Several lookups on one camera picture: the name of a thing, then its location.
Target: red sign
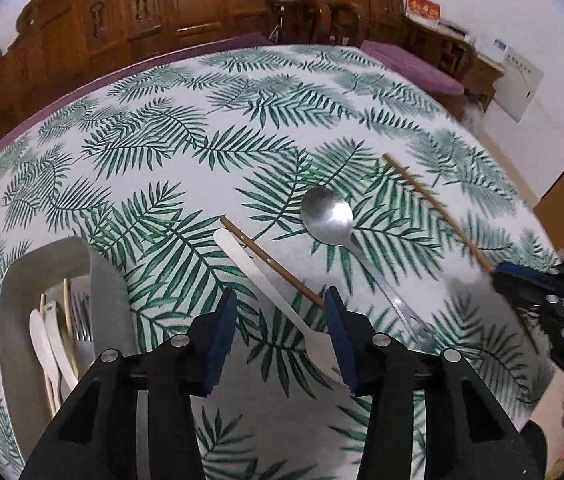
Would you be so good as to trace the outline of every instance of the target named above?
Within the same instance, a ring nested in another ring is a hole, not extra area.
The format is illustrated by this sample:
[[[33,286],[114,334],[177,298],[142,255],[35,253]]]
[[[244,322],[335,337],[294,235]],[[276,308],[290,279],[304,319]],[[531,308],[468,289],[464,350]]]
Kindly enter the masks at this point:
[[[440,5],[430,0],[406,0],[406,8],[408,14],[413,14],[435,23],[440,21]]]

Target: electrical panel box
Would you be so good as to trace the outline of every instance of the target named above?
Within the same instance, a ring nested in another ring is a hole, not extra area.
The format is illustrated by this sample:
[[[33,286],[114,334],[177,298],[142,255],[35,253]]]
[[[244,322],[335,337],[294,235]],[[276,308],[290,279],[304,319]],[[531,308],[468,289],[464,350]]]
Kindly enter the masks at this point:
[[[512,47],[508,47],[502,65],[505,69],[504,76],[493,84],[494,99],[519,123],[536,95],[544,72]]]

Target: white container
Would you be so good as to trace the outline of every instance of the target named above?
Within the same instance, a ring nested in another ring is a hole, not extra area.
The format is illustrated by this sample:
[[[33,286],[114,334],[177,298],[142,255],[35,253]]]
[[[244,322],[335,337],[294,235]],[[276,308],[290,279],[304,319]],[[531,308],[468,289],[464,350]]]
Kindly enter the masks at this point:
[[[95,355],[117,348],[137,354],[126,282],[79,237],[40,247],[8,267],[0,297],[0,361],[4,396],[24,460],[30,457],[51,416],[44,374],[31,344],[28,318],[40,295],[64,278],[90,276],[90,320]]]

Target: blue gripper pad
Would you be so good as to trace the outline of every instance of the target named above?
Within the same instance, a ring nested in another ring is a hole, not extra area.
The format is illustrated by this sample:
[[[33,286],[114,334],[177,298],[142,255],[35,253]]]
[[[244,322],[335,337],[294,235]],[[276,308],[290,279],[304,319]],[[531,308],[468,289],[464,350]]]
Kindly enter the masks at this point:
[[[355,393],[358,390],[359,377],[355,368],[353,343],[348,336],[343,318],[347,314],[347,309],[334,286],[328,288],[324,294],[324,310],[342,380],[351,389],[351,392]]]
[[[530,267],[521,267],[511,262],[500,263],[495,272],[504,272],[519,278],[526,278],[530,281],[542,284],[551,288],[559,288],[560,283],[550,274],[539,272],[538,270],[531,269]]]
[[[238,297],[234,290],[225,288],[217,308],[195,317],[188,328],[187,335],[195,346],[195,354],[206,365],[206,377],[203,384],[200,382],[206,395],[220,382],[226,355],[233,344],[237,315]]]
[[[234,290],[231,289],[228,294],[222,294],[216,312],[218,310],[220,311],[220,319],[217,323],[217,331],[206,354],[205,385],[208,393],[220,382],[226,355],[228,355],[233,344],[235,320],[238,315],[238,297]]]

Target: metal spoon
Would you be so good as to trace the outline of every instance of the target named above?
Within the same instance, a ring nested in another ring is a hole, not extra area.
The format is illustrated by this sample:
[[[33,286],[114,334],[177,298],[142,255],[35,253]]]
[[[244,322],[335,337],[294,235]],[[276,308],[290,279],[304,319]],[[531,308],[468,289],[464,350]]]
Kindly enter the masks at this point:
[[[55,413],[57,413],[62,407],[62,401],[60,400],[60,371],[57,368],[55,357],[52,355],[52,348],[50,347],[50,340],[44,326],[44,319],[42,319],[42,314],[39,310],[31,312],[31,316],[28,319],[28,330],[31,333],[31,342],[33,343],[33,350],[37,360],[50,380],[52,401],[55,405]]]
[[[353,210],[347,201],[331,189],[323,186],[312,187],[304,193],[300,216],[308,232],[318,241],[327,245],[344,247],[357,258],[364,269],[373,276],[417,346],[425,352],[432,352],[435,349],[436,341],[428,324],[413,312],[396,290],[389,285],[382,272],[351,240],[354,226]]]

